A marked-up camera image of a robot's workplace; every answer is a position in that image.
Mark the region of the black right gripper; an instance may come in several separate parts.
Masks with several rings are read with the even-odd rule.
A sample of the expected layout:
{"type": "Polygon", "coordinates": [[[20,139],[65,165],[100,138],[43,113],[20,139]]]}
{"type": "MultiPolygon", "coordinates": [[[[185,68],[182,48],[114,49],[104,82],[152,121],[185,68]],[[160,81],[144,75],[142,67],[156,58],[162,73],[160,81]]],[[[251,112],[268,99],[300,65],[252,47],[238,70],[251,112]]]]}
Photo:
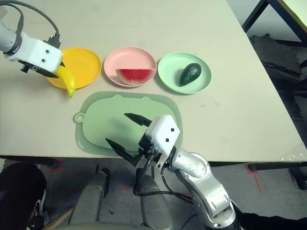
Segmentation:
{"type": "MultiPolygon", "coordinates": [[[[151,120],[147,119],[141,115],[133,114],[133,113],[125,113],[126,117],[128,117],[130,120],[135,122],[136,124],[140,126],[146,126],[148,127],[151,124],[151,120]]],[[[141,158],[144,157],[147,160],[154,161],[158,163],[160,157],[161,157],[161,150],[160,148],[153,144],[144,134],[142,138],[139,141],[139,148],[138,148],[138,154],[131,155],[129,154],[126,149],[121,146],[120,144],[106,138],[106,141],[111,146],[111,148],[116,152],[117,155],[122,157],[123,159],[127,160],[130,164],[132,164],[134,167],[138,165],[141,158]]]]}

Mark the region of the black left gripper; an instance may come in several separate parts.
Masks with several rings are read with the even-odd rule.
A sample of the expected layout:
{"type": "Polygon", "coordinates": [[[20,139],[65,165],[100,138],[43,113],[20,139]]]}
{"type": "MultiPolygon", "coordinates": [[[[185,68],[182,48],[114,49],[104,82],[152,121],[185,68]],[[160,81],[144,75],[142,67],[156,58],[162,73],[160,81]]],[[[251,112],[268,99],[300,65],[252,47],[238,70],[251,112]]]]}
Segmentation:
{"type": "MultiPolygon", "coordinates": [[[[58,79],[58,76],[56,76],[54,73],[51,73],[45,69],[42,69],[42,68],[38,68],[37,66],[33,65],[33,64],[30,64],[28,62],[25,62],[25,61],[22,61],[22,60],[19,60],[19,63],[21,63],[23,66],[21,68],[21,71],[24,72],[24,73],[27,73],[29,70],[32,70],[32,71],[37,71],[37,73],[45,76],[45,77],[49,77],[49,78],[57,78],[58,79]]],[[[63,62],[60,63],[61,66],[65,67],[65,64],[63,62]]]]}

